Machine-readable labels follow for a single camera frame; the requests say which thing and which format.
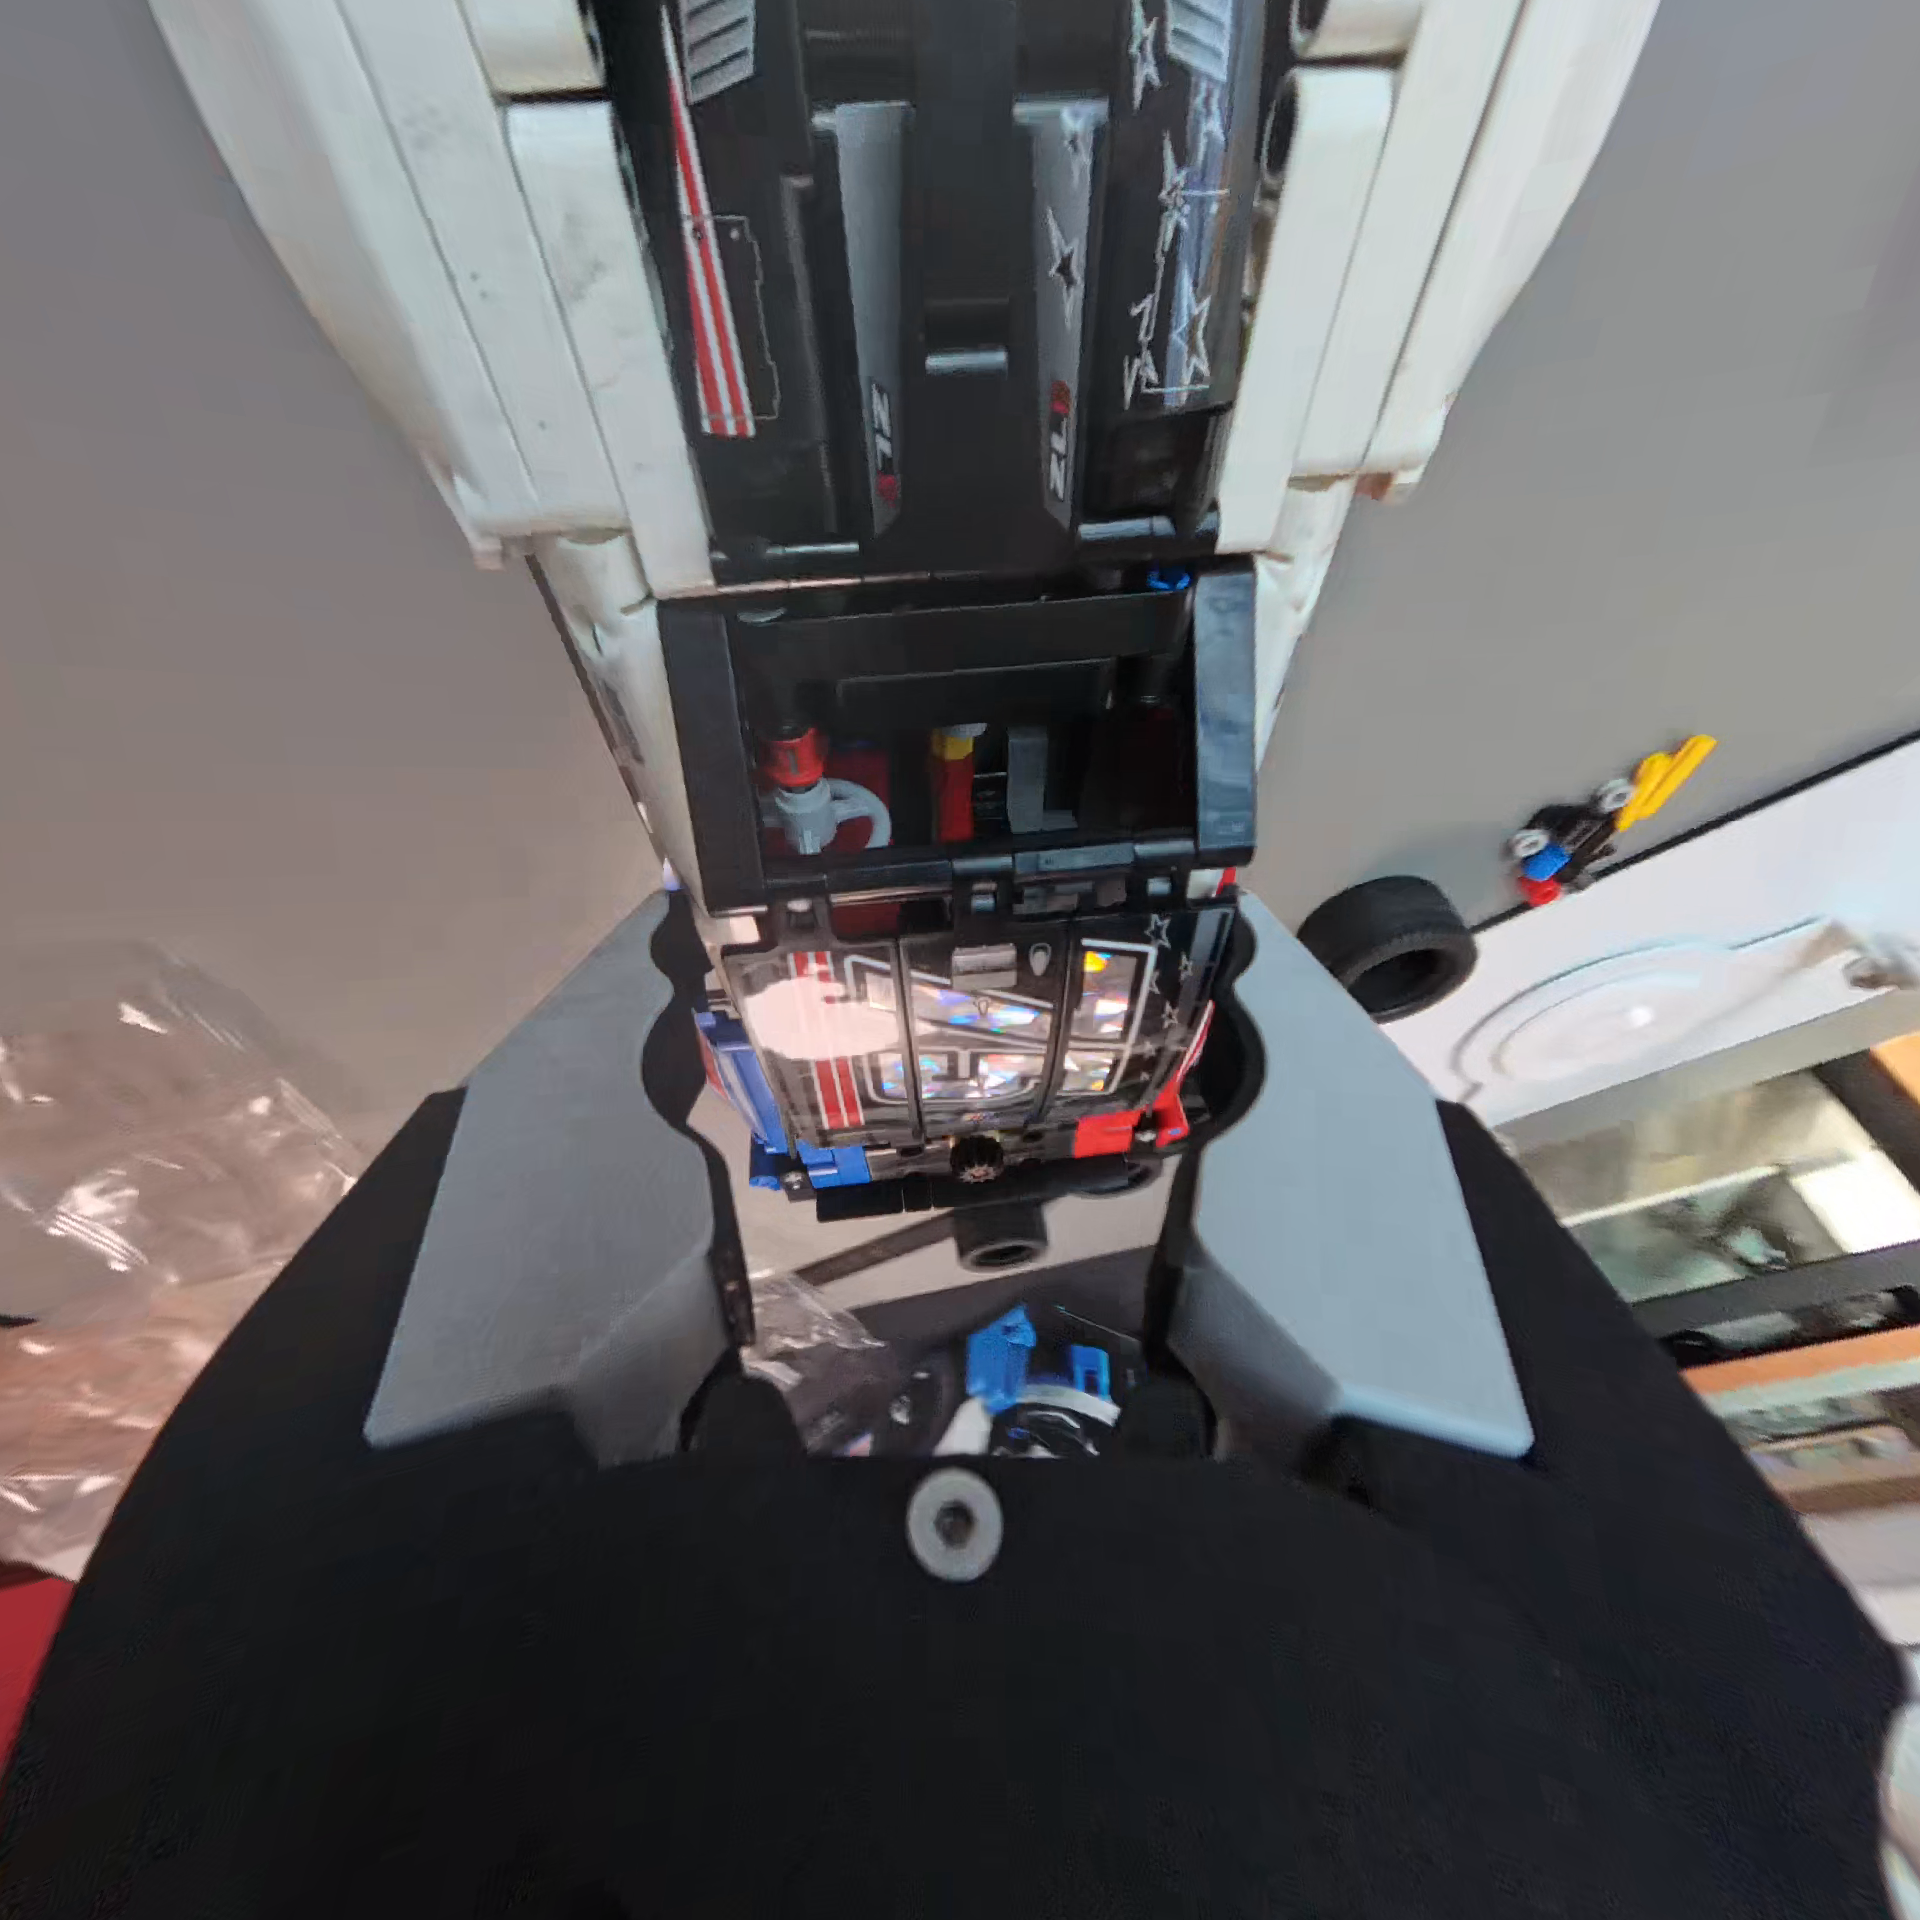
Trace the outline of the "small yellow black brick assembly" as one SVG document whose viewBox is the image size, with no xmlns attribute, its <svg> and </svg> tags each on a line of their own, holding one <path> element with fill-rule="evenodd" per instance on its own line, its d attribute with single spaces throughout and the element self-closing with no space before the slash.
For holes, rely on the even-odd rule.
<svg viewBox="0 0 1920 1920">
<path fill-rule="evenodd" d="M 1622 834 L 1659 816 L 1674 793 L 1713 759 L 1718 740 L 1695 730 L 1669 753 L 1649 753 L 1634 773 L 1587 798 L 1540 804 L 1503 847 L 1512 886 L 1524 906 L 1550 906 L 1597 881 Z"/>
</svg>

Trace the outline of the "black rubber tyre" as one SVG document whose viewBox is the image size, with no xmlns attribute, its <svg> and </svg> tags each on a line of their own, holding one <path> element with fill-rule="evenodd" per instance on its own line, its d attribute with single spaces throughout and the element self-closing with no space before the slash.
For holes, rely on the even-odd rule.
<svg viewBox="0 0 1920 1920">
<path fill-rule="evenodd" d="M 1449 894 L 1418 875 L 1356 881 L 1323 898 L 1294 937 L 1376 1027 L 1430 1012 L 1480 964 Z"/>
</svg>

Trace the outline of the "brick-built race car model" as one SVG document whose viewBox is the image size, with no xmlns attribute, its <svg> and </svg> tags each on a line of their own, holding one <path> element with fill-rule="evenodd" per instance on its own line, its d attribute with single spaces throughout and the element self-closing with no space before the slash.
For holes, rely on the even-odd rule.
<svg viewBox="0 0 1920 1920">
<path fill-rule="evenodd" d="M 707 951 L 753 1184 L 969 1269 L 1205 1128 L 1260 759 L 1659 4 L 150 4 Z"/>
</svg>

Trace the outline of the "red felt bag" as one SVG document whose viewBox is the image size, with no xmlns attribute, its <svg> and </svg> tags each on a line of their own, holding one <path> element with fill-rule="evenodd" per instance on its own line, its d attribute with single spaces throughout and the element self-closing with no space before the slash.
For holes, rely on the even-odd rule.
<svg viewBox="0 0 1920 1920">
<path fill-rule="evenodd" d="M 0 1565 L 0 1775 L 12 1764 L 20 1722 L 69 1603 L 74 1582 L 31 1565 Z"/>
</svg>

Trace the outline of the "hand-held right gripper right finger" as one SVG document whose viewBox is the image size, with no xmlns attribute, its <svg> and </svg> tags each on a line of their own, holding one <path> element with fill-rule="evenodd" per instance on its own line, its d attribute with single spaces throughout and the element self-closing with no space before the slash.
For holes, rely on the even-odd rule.
<svg viewBox="0 0 1920 1920">
<path fill-rule="evenodd" d="M 1524 1460 L 1538 1441 L 1439 1099 L 1260 903 L 1220 990 L 1247 1102 L 1195 1139 L 1165 1346 L 1224 1454 L 1298 1468 L 1342 1420 Z"/>
</svg>

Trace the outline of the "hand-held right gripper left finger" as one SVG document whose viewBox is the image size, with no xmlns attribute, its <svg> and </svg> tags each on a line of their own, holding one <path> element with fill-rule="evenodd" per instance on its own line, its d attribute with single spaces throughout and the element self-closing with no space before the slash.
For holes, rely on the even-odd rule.
<svg viewBox="0 0 1920 1920">
<path fill-rule="evenodd" d="M 704 978 L 686 898 L 649 894 L 467 1077 L 371 1447 L 563 1414 L 595 1468 L 682 1452 L 753 1335 L 728 1161 L 689 1128 Z"/>
</svg>

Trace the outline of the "clear plastic bag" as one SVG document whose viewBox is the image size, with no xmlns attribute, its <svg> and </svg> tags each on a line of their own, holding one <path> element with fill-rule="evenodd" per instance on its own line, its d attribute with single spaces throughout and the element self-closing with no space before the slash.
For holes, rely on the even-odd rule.
<svg viewBox="0 0 1920 1920">
<path fill-rule="evenodd" d="M 157 1428 L 347 1197 L 347 1082 L 117 940 L 0 964 L 0 1548 L 78 1577 Z"/>
</svg>

